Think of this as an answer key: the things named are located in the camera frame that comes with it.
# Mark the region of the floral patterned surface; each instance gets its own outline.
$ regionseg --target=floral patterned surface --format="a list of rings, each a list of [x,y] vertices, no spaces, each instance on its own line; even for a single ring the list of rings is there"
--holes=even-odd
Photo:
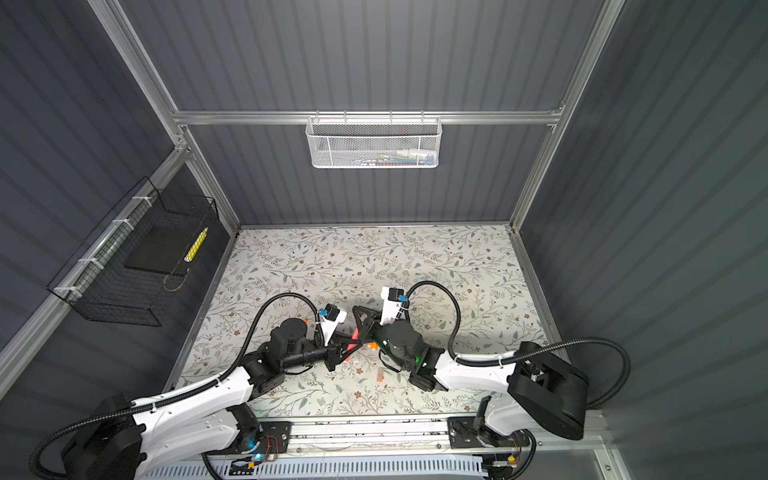
[[[508,232],[503,225],[244,230],[187,359],[182,383],[226,369],[262,302],[293,291],[318,308],[335,303],[378,309],[383,286],[408,289],[435,280],[462,308],[457,352],[500,353],[522,340],[545,344]],[[429,343],[445,347],[454,311],[445,294],[424,286],[412,297],[412,321]],[[253,336],[255,349],[289,317],[311,317],[296,299],[273,303]],[[310,332],[313,321],[310,320]],[[408,376],[383,368],[378,352],[363,347],[327,372],[322,363],[251,402],[262,417],[474,412],[487,392],[423,392]]]

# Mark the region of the vent grille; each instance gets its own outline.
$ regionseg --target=vent grille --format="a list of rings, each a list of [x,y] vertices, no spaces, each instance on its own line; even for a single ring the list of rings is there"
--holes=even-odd
[[[259,465],[250,475],[228,475],[231,460],[211,463],[222,478],[327,478],[339,475],[387,477],[392,475],[465,475],[481,478],[482,460],[471,455],[366,456],[337,458],[279,458]],[[202,460],[184,460],[149,472],[143,478],[210,480]]]

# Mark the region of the red object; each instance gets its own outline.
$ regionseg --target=red object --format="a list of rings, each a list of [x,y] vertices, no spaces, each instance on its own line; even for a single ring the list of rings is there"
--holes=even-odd
[[[359,337],[359,335],[360,335],[360,331],[358,331],[358,329],[357,329],[357,328],[355,328],[355,332],[352,334],[352,339],[353,339],[353,340],[357,340],[357,338]],[[350,350],[351,350],[351,349],[353,349],[353,348],[355,348],[355,346],[354,346],[354,345],[352,345],[352,344],[350,344],[350,345],[346,346],[346,351],[348,352],[348,351],[350,351]]]

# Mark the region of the gray corrugated wall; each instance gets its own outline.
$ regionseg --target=gray corrugated wall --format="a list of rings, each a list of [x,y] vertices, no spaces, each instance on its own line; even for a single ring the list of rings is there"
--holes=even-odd
[[[168,190],[200,195],[182,167]],[[70,313],[0,401],[0,478],[35,478],[26,467],[49,433],[89,416],[98,403],[122,392],[129,399],[162,391],[200,309],[229,235],[210,227],[198,258],[161,327],[89,322]],[[48,447],[43,463],[63,472],[63,443]]]
[[[123,2],[182,110],[556,108],[599,0]]]
[[[2,347],[173,144],[87,4],[0,2],[0,72]]]
[[[85,1],[0,2],[0,71],[2,347],[58,268],[173,144]],[[187,168],[169,188],[200,193]],[[226,240],[223,228],[209,232],[198,274],[163,328],[64,319],[0,400],[0,478],[31,477],[35,444],[104,397],[163,388]],[[61,471],[59,450],[45,458]]]
[[[599,0],[124,2],[182,110],[556,108]],[[317,170],[302,127],[192,126],[243,224],[508,220],[545,126],[447,126],[434,170]]]
[[[635,478],[768,458],[768,2],[629,2],[522,236]],[[617,358],[573,352],[597,389]]]
[[[312,167],[304,127],[192,126],[243,224],[509,220],[545,125],[444,127],[440,165]]]

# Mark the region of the cable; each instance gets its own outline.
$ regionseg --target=cable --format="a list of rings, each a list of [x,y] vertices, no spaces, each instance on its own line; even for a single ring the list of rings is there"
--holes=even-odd
[[[304,303],[310,306],[310,309],[315,314],[315,323],[316,324],[319,323],[318,310],[315,307],[314,303],[310,301],[310,299],[306,298],[304,295],[300,293],[294,293],[294,292],[278,293],[277,295],[273,296],[272,298],[264,302],[264,304],[261,306],[256,316],[253,318],[253,322],[250,324],[250,329],[248,330],[248,334],[245,336],[245,339],[243,341],[243,346],[240,348],[240,351],[237,353],[237,357],[235,358],[235,361],[232,362],[232,365],[230,365],[230,367],[226,371],[224,371],[224,373],[219,375],[216,379],[213,379],[210,382],[204,385],[201,385],[195,389],[180,393],[179,395],[176,395],[176,396],[171,396],[166,399],[162,399],[155,403],[150,403],[142,406],[135,406],[129,409],[118,410],[117,412],[112,412],[112,413],[94,415],[85,420],[81,420],[79,422],[72,423],[71,425],[67,425],[63,429],[59,429],[56,432],[53,432],[49,436],[45,437],[44,439],[42,439],[42,441],[40,441],[40,443],[37,444],[37,446],[35,446],[35,449],[32,451],[32,454],[29,456],[29,461],[28,461],[28,467],[30,472],[32,472],[34,475],[37,475],[40,478],[44,478],[45,480],[66,480],[67,479],[66,474],[52,472],[51,470],[48,470],[46,467],[44,467],[40,463],[40,456],[42,455],[43,451],[51,443],[60,439],[64,435],[67,435],[69,433],[75,432],[83,428],[86,425],[103,422],[104,420],[109,420],[109,419],[117,419],[120,417],[125,417],[127,415],[135,415],[137,413],[148,412],[153,408],[165,407],[172,403],[188,399],[192,396],[197,395],[198,393],[205,392],[209,388],[218,385],[222,380],[226,379],[229,375],[231,375],[232,372],[234,372],[234,370],[238,366],[240,366],[240,362],[242,362],[243,357],[245,356],[246,351],[248,350],[248,346],[250,345],[250,340],[253,337],[253,333],[256,331],[256,325],[258,324],[259,319],[261,319],[261,316],[264,314],[264,310],[266,310],[266,308],[276,300],[279,300],[286,296],[292,296],[294,298],[302,300]]]
[[[531,450],[528,452],[528,456],[525,457],[525,461],[522,462],[522,464],[514,468],[494,466],[486,467],[488,469],[488,476],[492,480],[515,480],[516,478],[520,478],[520,476],[525,473],[525,470],[528,469],[528,466],[531,464],[531,461],[536,454],[536,438],[529,430],[518,430],[518,432],[520,432],[520,435],[523,436],[523,438],[528,437],[528,441],[531,443]],[[515,437],[518,437],[518,432],[513,432],[512,434]],[[517,451],[516,459],[519,460],[521,448],[520,445],[518,445],[517,440],[515,440],[515,447]]]
[[[451,356],[451,358],[454,359],[456,361],[456,363],[458,363],[459,365],[477,366],[477,367],[493,367],[493,366],[498,366],[498,364],[499,364],[498,360],[464,360],[464,359],[456,356],[455,352],[453,351],[453,343],[454,343],[454,340],[456,338],[456,333],[458,332],[458,329],[461,326],[461,322],[462,322],[462,314],[461,314],[461,310],[460,310],[460,308],[458,306],[458,302],[456,301],[456,298],[453,296],[453,294],[448,291],[448,289],[446,289],[440,283],[434,282],[432,280],[422,280],[422,281],[417,282],[416,284],[414,284],[408,290],[408,293],[406,294],[406,296],[409,298],[409,300],[411,298],[411,294],[417,288],[419,288],[422,285],[436,286],[437,288],[439,288],[440,290],[445,292],[448,295],[448,297],[451,299],[451,301],[453,302],[453,306],[456,309],[456,324],[453,326],[453,331],[451,332],[451,336],[448,337],[448,354]],[[408,322],[410,323],[410,321],[411,321],[410,313],[409,313],[408,310],[405,310],[405,312],[406,312],[406,320],[408,320]],[[587,403],[587,408],[588,409],[595,409],[598,406],[600,406],[603,403],[605,403],[606,401],[608,401],[613,396],[615,396],[619,392],[619,390],[621,390],[621,388],[624,387],[624,384],[627,383],[627,380],[629,379],[629,374],[630,374],[630,371],[631,371],[631,361],[630,361],[630,358],[629,358],[629,353],[627,353],[627,350],[625,350],[623,346],[619,345],[618,343],[614,342],[613,340],[604,339],[604,338],[600,338],[600,337],[596,337],[596,336],[589,336],[589,337],[584,337],[584,338],[579,338],[579,339],[568,340],[568,341],[565,341],[565,342],[553,343],[551,345],[548,345],[548,346],[545,346],[545,347],[541,347],[540,349],[537,349],[534,352],[523,353],[521,355],[515,355],[515,356],[507,357],[507,358],[505,358],[505,359],[503,359],[501,361],[501,364],[502,365],[509,365],[511,363],[523,362],[523,361],[525,361],[527,359],[530,359],[530,358],[533,358],[533,357],[535,357],[537,355],[541,355],[542,353],[552,352],[554,350],[564,349],[564,348],[567,348],[569,346],[583,345],[583,344],[587,344],[587,343],[594,344],[594,345],[610,346],[612,349],[614,349],[617,352],[619,352],[619,354],[621,355],[621,362],[622,362],[621,374],[619,375],[619,378],[616,381],[616,383],[613,384],[613,386],[611,388],[609,388],[605,393],[603,393],[602,395],[598,396],[596,399],[594,399],[594,400],[590,401],[589,403]]]
[[[301,372],[285,372],[285,373],[286,373],[286,375],[301,375],[302,373],[306,373],[306,372],[309,372],[309,371],[312,369],[312,367],[314,367],[314,366],[315,366],[315,365],[314,365],[314,364],[312,364],[312,365],[310,365],[310,366],[306,367],[306,368],[305,368],[304,370],[302,370]]]
[[[569,346],[584,345],[584,344],[610,346],[612,349],[616,350],[621,355],[621,362],[622,362],[621,374],[619,375],[619,378],[616,381],[616,383],[614,383],[613,386],[609,388],[605,393],[603,393],[602,395],[598,396],[596,399],[591,400],[590,402],[587,403],[588,409],[595,409],[598,406],[605,403],[606,401],[608,401],[610,398],[616,395],[619,392],[619,390],[621,390],[624,384],[627,383],[627,379],[629,379],[630,371],[632,370],[629,353],[627,353],[627,350],[625,350],[623,346],[619,345],[613,340],[604,339],[598,336],[587,336],[580,339],[557,342],[551,345],[543,346],[540,349],[535,350],[534,352],[522,353],[520,355],[515,355],[515,356],[509,356],[505,359],[502,359],[501,364],[509,365],[511,363],[523,362],[537,355],[541,355],[542,353],[564,349]],[[492,367],[492,366],[498,366],[499,364],[498,360],[464,360],[461,357],[455,359],[455,361],[459,365],[476,366],[476,367]]]
[[[512,476],[509,477],[507,480],[515,480],[516,478],[520,477],[525,472],[525,469],[528,468],[528,466],[531,464],[531,460],[533,460],[533,455],[536,455],[536,437],[533,436],[530,430],[523,429],[521,430],[524,434],[528,436],[528,439],[531,441],[531,451],[528,452],[528,456],[525,457],[525,462],[523,462],[522,465],[515,468],[515,472],[512,473]]]
[[[385,362],[385,361],[384,361],[384,359],[382,358],[382,351],[381,351],[381,350],[379,350],[379,360],[381,360],[381,363],[382,363],[382,364],[383,364],[383,365],[384,365],[386,368],[388,368],[388,369],[392,370],[394,373],[400,373],[400,372],[402,372],[402,369],[400,369],[400,370],[397,370],[397,369],[395,369],[395,367],[393,367],[393,366],[389,365],[387,362]]]
[[[453,302],[453,308],[456,309],[456,323],[453,326],[453,331],[451,332],[451,336],[448,337],[448,354],[451,356],[452,359],[456,360],[456,353],[453,351],[453,342],[456,340],[456,333],[458,333],[458,328],[462,324],[462,311],[458,306],[458,302],[456,301],[456,297],[453,296],[453,293],[449,292],[447,288],[445,288],[440,283],[434,282],[432,280],[422,280],[421,282],[416,282],[409,290],[408,293],[406,293],[406,296],[408,297],[409,301],[411,298],[411,294],[420,286],[423,285],[432,285],[438,287],[440,290],[445,292],[446,295],[448,295],[448,298],[451,299]],[[408,312],[408,310],[405,310],[406,312],[406,320],[408,322],[411,322],[411,315]]]
[[[214,480],[224,480],[223,478],[221,478],[221,475],[216,473],[216,470],[214,470],[214,466],[210,464],[208,453],[203,452],[200,454],[200,456],[203,457],[203,465],[205,465],[205,469],[208,471],[208,475],[212,476]]]

